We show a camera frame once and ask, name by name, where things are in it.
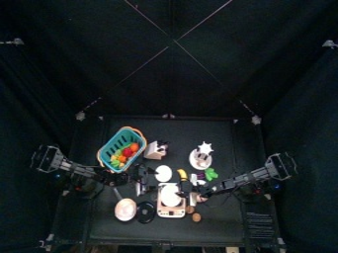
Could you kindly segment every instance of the black curtain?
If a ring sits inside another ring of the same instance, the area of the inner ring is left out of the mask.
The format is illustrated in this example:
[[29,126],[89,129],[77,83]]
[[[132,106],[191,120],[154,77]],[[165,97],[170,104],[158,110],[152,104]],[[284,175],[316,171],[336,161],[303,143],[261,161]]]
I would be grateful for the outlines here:
[[297,175],[277,198],[280,226],[293,252],[336,252],[338,51],[327,48],[265,115],[269,153],[287,150]]
[[34,248],[50,232],[56,181],[30,169],[30,157],[40,144],[54,143],[66,152],[72,119],[73,112],[21,47],[0,44],[1,252]]

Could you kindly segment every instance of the yellow object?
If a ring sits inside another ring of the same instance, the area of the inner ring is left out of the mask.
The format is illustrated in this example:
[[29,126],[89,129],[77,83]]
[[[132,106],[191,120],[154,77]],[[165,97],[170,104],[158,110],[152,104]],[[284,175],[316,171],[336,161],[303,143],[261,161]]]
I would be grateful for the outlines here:
[[176,172],[179,174],[180,181],[185,181],[187,180],[187,175],[185,175],[184,170],[183,169],[177,169]]
[[112,162],[113,160],[117,160],[116,155],[112,155],[112,156],[110,156],[110,162]]

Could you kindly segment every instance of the teal basket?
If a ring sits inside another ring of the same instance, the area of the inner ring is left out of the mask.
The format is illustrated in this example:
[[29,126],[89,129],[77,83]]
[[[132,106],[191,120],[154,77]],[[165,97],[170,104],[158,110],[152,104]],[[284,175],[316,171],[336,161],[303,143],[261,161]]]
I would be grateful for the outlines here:
[[[113,167],[110,164],[110,156],[114,154],[117,149],[121,149],[132,142],[138,143],[138,150],[136,154],[128,159],[122,167],[120,168]],[[129,126],[121,127],[116,132],[116,134],[109,139],[109,141],[97,151],[97,160],[100,162],[100,166],[109,168],[116,173],[125,171],[129,168],[133,161],[136,160],[136,158],[138,157],[138,155],[141,154],[145,147],[146,147],[146,140],[142,137],[141,132]]]

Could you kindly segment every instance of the black table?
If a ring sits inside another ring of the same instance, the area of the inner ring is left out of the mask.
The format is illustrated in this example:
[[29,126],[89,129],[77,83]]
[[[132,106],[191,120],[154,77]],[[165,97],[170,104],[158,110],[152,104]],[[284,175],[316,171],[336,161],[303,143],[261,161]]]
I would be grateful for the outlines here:
[[[78,123],[68,158],[84,165],[97,165],[96,152],[120,127],[138,129],[150,143],[154,140],[169,141],[168,155],[162,160],[148,160],[141,156],[136,162],[145,162],[156,169],[166,165],[172,170],[172,182],[177,182],[174,170],[183,168],[187,173],[197,171],[188,163],[188,154],[204,141],[211,143],[211,167],[219,174],[219,180],[240,175],[260,168],[265,161],[261,133],[251,119],[133,118],[104,116],[85,119]],[[117,188],[122,198],[136,203],[150,201],[150,194],[136,197],[134,186],[128,184]],[[88,244],[132,244],[160,246],[243,246],[243,206],[235,197],[219,195],[195,210],[201,221],[193,222],[191,215],[184,218],[162,218],[141,224],[134,219],[120,221],[113,214],[117,199],[109,187],[92,200],[80,199],[69,193],[60,197],[53,227],[54,241]]]

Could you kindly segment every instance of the beige object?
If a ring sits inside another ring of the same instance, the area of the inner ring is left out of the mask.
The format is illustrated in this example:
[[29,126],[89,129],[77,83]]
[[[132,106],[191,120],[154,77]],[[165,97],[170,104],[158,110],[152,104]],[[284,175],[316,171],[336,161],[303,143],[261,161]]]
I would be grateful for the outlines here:
[[200,214],[199,214],[199,213],[195,213],[195,214],[192,215],[192,220],[193,220],[195,222],[200,222],[200,219],[201,219]]
[[195,207],[187,206],[185,209],[184,209],[184,211],[185,211],[185,213],[191,214],[195,211]]

